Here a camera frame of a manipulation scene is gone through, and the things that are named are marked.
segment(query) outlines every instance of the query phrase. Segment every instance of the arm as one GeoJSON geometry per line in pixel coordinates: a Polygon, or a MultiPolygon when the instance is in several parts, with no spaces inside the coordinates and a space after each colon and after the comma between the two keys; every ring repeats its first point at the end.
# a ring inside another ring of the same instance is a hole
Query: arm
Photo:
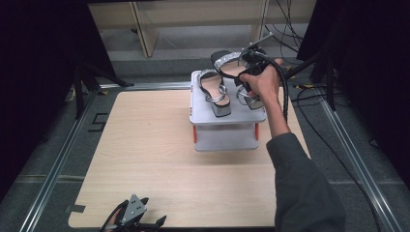
{"type": "Polygon", "coordinates": [[[276,169],[277,231],[344,231],[345,213],[336,192],[283,118],[276,70],[268,66],[259,76],[240,78],[250,85],[250,95],[259,95],[268,116],[272,139],[267,149],[276,169]]]}

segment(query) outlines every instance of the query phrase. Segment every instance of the metal frame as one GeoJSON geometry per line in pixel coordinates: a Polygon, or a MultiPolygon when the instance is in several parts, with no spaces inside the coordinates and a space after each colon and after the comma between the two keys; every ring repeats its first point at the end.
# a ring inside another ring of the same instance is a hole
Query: metal frame
{"type": "MultiPolygon", "coordinates": [[[[113,90],[113,91],[138,91],[138,90],[176,90],[176,89],[189,89],[190,82],[166,82],[166,83],[147,83],[147,84],[134,84],[130,87],[121,87],[117,84],[108,84],[102,85],[101,91],[103,90],[113,90]]],[[[316,90],[319,94],[325,94],[324,91],[320,88],[316,90]]],[[[25,221],[23,222],[20,231],[28,232],[34,231],[40,216],[43,213],[44,207],[49,199],[49,196],[52,194],[52,191],[55,187],[55,184],[58,180],[59,174],[61,173],[64,164],[67,160],[68,154],[75,142],[79,130],[84,123],[84,119],[87,116],[88,109],[94,102],[94,99],[98,91],[93,91],[90,93],[89,98],[85,103],[84,111],[78,119],[73,123],[71,131],[63,144],[63,147],[60,150],[60,153],[54,162],[49,174],[47,175],[42,188],[40,189],[34,203],[32,204],[25,221]]],[[[342,143],[348,158],[352,162],[357,174],[359,175],[360,180],[362,181],[367,194],[369,195],[379,217],[381,218],[383,224],[385,225],[388,231],[403,231],[399,225],[394,213],[391,210],[391,206],[384,196],[383,192],[377,186],[372,174],[369,172],[368,168],[365,165],[365,162],[362,160],[359,152],[357,151],[355,145],[350,139],[346,129],[341,123],[340,119],[337,116],[337,113],[334,112],[328,104],[322,102],[322,106],[325,112],[330,119],[337,136],[342,143]]]]}
{"type": "MultiPolygon", "coordinates": [[[[317,88],[316,91],[320,95],[325,95],[325,92],[321,88],[317,88]]],[[[363,183],[365,191],[367,192],[387,231],[403,231],[397,219],[395,218],[395,214],[392,212],[388,200],[386,199],[381,189],[377,186],[373,175],[370,173],[365,162],[362,160],[359,151],[356,149],[352,139],[350,138],[349,134],[338,118],[337,113],[333,111],[326,102],[323,101],[321,102],[321,104],[325,109],[325,112],[328,115],[328,118],[331,121],[332,126],[334,127],[344,150],[346,151],[347,157],[353,164],[353,167],[357,175],[359,176],[359,179],[363,183]]]]}

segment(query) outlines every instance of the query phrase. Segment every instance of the rhinestone strap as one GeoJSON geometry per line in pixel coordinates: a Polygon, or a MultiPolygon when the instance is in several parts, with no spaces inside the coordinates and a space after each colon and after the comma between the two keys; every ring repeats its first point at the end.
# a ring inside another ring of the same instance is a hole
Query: rhinestone strap
{"type": "Polygon", "coordinates": [[[241,52],[232,52],[229,54],[226,54],[222,57],[220,57],[215,63],[214,63],[214,67],[217,70],[220,70],[220,67],[224,64],[226,64],[227,62],[233,60],[233,59],[237,59],[239,56],[241,55],[241,52]]]}
{"type": "Polygon", "coordinates": [[[203,70],[201,71],[197,76],[196,76],[196,82],[198,82],[198,85],[201,86],[201,76],[206,74],[206,73],[215,73],[218,74],[216,70],[203,70]]]}

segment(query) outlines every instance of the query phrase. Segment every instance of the floor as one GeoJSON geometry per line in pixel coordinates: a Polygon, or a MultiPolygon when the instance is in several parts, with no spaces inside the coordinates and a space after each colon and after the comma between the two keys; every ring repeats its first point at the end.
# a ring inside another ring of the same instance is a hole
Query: floor
{"type": "MultiPolygon", "coordinates": [[[[294,28],[300,36],[303,36],[307,26],[305,24],[294,25],[294,28]]],[[[276,32],[272,26],[269,26],[269,29],[280,38],[281,34],[276,32]]],[[[136,86],[138,84],[139,86],[144,86],[144,84],[159,86],[164,83],[190,81],[192,71],[206,69],[210,66],[209,58],[213,52],[221,49],[237,51],[249,44],[247,26],[162,28],[160,32],[153,56],[146,58],[139,46],[137,35],[131,30],[101,31],[108,55],[120,78],[135,83],[136,86]]],[[[292,38],[285,37],[284,41],[294,49],[298,49],[292,38]]],[[[274,40],[265,42],[263,48],[271,56],[283,57],[288,67],[296,67],[301,63],[295,59],[296,52],[280,46],[274,40]]],[[[301,89],[296,86],[309,84],[310,72],[311,67],[298,73],[296,78],[289,81],[291,100],[296,100],[301,92],[301,89]]],[[[105,79],[99,79],[99,82],[101,84],[110,83],[105,79]]],[[[317,89],[305,90],[301,97],[316,96],[317,91],[317,89]]],[[[57,173],[57,180],[51,187],[51,194],[39,211],[40,216],[35,221],[35,231],[97,230],[96,228],[70,228],[68,218],[102,134],[99,131],[101,124],[96,124],[95,121],[97,119],[97,122],[106,122],[117,94],[118,91],[108,90],[94,97],[87,115],[80,124],[73,146],[62,161],[63,166],[61,172],[57,173]]],[[[84,97],[87,100],[92,99],[91,94],[85,89],[84,97]]],[[[73,124],[76,123],[75,103],[71,99],[72,93],[68,93],[68,101],[59,118],[53,122],[52,129],[44,135],[44,142],[39,144],[9,190],[9,194],[2,201],[0,231],[20,230],[44,181],[47,176],[51,175],[53,164],[60,157],[66,138],[70,135],[73,124]]],[[[323,98],[308,98],[299,103],[300,106],[294,101],[293,107],[295,107],[311,158],[328,178],[345,206],[346,231],[376,231],[374,218],[364,195],[337,157],[308,123],[311,122],[336,151],[346,168],[357,178],[358,172],[335,133],[326,113],[323,98]]],[[[369,143],[372,138],[371,133],[366,129],[366,124],[360,116],[349,105],[349,100],[343,94],[342,89],[336,89],[336,107],[337,116],[354,142],[376,185],[385,196],[384,200],[388,202],[397,224],[400,225],[402,231],[409,231],[410,192],[408,188],[395,173],[383,152],[369,143]]],[[[381,230],[392,231],[381,218],[383,217],[378,217],[381,230]]]]}

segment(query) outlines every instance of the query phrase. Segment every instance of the sandal strap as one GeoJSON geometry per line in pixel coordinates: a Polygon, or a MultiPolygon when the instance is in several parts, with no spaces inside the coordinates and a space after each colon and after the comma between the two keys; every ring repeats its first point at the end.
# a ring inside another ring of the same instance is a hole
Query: sandal strap
{"type": "Polygon", "coordinates": [[[245,89],[244,86],[241,86],[238,91],[236,92],[236,98],[239,100],[239,103],[242,105],[250,105],[253,104],[254,102],[260,101],[259,96],[249,96],[248,94],[242,93],[242,91],[245,89]],[[244,98],[249,98],[252,99],[251,102],[242,102],[239,96],[242,96],[244,98]]]}
{"type": "MultiPolygon", "coordinates": [[[[214,69],[201,71],[201,72],[196,76],[196,80],[197,80],[197,82],[198,82],[199,87],[202,87],[202,86],[201,86],[201,77],[202,77],[204,74],[207,74],[207,73],[219,74],[219,73],[218,73],[216,70],[214,70],[214,69]]],[[[212,99],[210,96],[206,95],[206,96],[205,96],[205,101],[206,101],[206,102],[220,102],[220,101],[222,101],[222,100],[225,98],[225,96],[228,94],[228,89],[226,88],[226,86],[220,84],[220,93],[221,93],[221,96],[218,97],[218,98],[215,98],[215,99],[212,99]]]]}
{"type": "Polygon", "coordinates": [[[229,53],[229,54],[226,54],[220,57],[218,60],[214,62],[215,69],[220,71],[220,67],[222,67],[222,65],[226,64],[227,62],[231,60],[239,58],[241,53],[242,52],[232,52],[232,53],[229,53]]]}
{"type": "Polygon", "coordinates": [[[225,98],[225,96],[228,94],[227,92],[228,92],[228,89],[226,88],[226,86],[220,85],[220,93],[221,93],[221,96],[220,96],[219,98],[212,99],[211,97],[209,97],[208,95],[206,95],[206,96],[205,96],[205,101],[206,101],[206,102],[220,102],[220,101],[222,101],[222,100],[225,98]]]}

